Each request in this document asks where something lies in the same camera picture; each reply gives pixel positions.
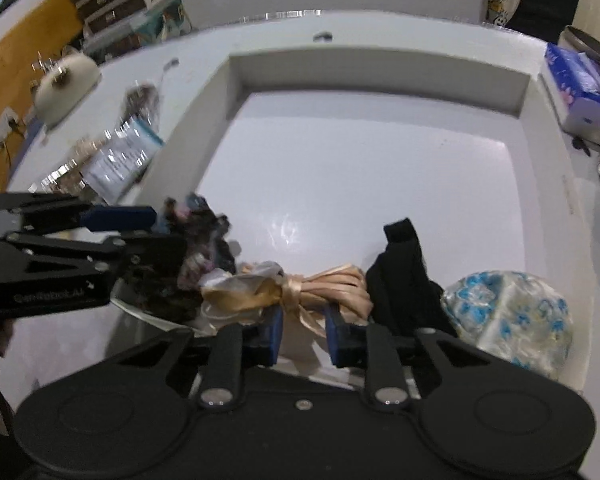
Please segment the beige satin ribbon bundle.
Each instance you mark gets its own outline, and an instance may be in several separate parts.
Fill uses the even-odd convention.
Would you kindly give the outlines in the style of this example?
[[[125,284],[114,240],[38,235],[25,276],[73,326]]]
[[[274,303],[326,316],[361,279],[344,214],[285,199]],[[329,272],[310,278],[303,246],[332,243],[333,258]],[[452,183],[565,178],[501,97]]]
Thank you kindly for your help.
[[[280,307],[303,328],[324,338],[327,307],[337,307],[347,322],[362,326],[373,310],[364,273],[353,264],[310,276],[287,273],[272,261],[245,266],[236,274],[215,269],[201,278],[199,289],[200,315],[216,327],[255,323],[266,309]]]

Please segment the black fabric strap item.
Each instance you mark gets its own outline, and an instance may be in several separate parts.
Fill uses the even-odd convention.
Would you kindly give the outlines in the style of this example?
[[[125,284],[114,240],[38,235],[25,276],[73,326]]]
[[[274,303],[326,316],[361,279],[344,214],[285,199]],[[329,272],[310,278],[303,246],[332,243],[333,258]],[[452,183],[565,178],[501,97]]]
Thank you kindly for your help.
[[[441,304],[443,289],[431,281],[417,232],[409,218],[384,226],[386,249],[366,272],[373,309],[370,318],[394,336],[411,337],[420,328],[457,336]]]

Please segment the white blue-topped sachet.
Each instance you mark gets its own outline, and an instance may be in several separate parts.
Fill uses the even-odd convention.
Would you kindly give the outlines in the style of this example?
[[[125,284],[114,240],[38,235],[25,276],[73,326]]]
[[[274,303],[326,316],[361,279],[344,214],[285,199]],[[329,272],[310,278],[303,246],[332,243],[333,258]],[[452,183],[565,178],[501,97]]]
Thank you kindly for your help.
[[[106,204],[116,204],[162,146],[163,140],[147,122],[132,117],[93,155],[83,170],[83,181]]]

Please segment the dark beads plastic bag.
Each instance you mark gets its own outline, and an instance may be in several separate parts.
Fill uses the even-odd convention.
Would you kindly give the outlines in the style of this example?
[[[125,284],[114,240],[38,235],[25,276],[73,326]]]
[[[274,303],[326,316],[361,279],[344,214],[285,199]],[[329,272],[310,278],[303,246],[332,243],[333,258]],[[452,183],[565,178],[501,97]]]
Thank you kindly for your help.
[[[160,118],[160,92],[155,84],[142,82],[126,90],[121,107],[120,124],[132,118],[140,118],[143,122],[158,129]]]

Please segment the blue floral fabric pouch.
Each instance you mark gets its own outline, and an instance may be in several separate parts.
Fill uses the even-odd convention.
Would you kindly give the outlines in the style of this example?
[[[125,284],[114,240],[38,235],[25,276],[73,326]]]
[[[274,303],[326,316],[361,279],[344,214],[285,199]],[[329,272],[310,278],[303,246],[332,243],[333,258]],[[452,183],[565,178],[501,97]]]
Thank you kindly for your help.
[[[565,367],[573,338],[568,304],[535,275],[467,275],[442,292],[441,307],[466,344],[554,380]]]

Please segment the white cat-shaped ceramic pot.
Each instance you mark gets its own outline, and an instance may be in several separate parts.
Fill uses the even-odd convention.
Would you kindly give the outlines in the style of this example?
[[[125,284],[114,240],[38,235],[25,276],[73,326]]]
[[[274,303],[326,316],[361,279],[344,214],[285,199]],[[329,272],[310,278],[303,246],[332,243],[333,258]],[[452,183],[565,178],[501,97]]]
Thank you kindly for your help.
[[[31,84],[33,108],[47,129],[57,127],[102,78],[96,62],[73,48],[57,60],[39,55],[32,68],[42,73]]]

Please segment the white recessed tray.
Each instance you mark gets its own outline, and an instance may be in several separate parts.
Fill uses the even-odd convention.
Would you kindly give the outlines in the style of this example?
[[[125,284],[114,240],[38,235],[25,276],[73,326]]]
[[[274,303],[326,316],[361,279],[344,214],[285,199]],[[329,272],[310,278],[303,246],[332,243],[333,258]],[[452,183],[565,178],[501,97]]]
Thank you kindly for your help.
[[[202,194],[245,262],[290,273],[369,266],[410,219],[430,276],[527,271],[567,300],[562,382],[582,389],[594,276],[562,133],[516,70],[414,50],[313,46],[233,53],[177,88],[178,121],[137,205]]]

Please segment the blue tissue pack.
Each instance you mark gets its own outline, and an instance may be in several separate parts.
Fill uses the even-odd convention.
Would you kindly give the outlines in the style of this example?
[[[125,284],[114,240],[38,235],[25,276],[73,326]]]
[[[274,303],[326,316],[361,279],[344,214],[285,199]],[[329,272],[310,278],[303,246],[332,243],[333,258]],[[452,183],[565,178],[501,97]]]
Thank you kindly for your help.
[[[562,131],[600,148],[600,66],[585,53],[548,44],[540,77]]]

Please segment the grey metal pot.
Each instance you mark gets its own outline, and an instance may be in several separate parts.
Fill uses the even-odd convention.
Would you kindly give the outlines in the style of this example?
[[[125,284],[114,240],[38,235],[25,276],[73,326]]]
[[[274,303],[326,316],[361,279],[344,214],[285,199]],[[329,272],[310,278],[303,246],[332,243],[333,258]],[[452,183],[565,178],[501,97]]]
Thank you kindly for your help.
[[[566,26],[559,35],[558,46],[585,53],[600,66],[600,41],[580,28]]]

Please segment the wall power outlet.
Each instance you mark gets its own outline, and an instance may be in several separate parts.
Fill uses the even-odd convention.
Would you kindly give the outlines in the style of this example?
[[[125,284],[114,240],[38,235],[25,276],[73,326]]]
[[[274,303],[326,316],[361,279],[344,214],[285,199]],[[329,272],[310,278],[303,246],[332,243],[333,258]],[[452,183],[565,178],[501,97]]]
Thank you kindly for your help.
[[[9,133],[12,132],[12,125],[18,124],[18,114],[10,106],[5,107],[0,115],[0,149],[9,136]]]

